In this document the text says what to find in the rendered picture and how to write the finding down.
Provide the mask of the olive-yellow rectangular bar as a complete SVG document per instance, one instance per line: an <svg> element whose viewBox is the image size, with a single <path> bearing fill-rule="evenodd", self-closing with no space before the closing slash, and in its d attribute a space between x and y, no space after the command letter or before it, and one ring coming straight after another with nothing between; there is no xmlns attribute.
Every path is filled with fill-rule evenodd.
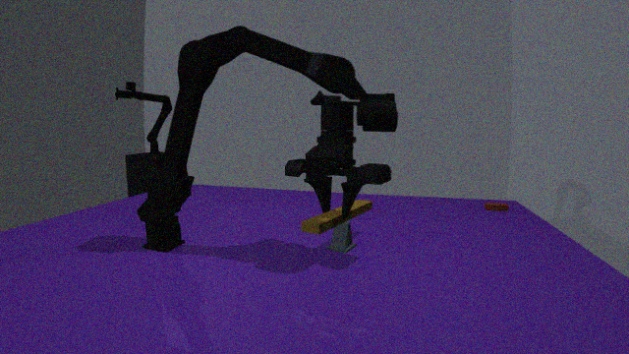
<svg viewBox="0 0 629 354"><path fill-rule="evenodd" d="M372 209L372 202L357 200L347 219L342 219L342 206L301 222L301 232L320 234L335 228Z"/></svg>

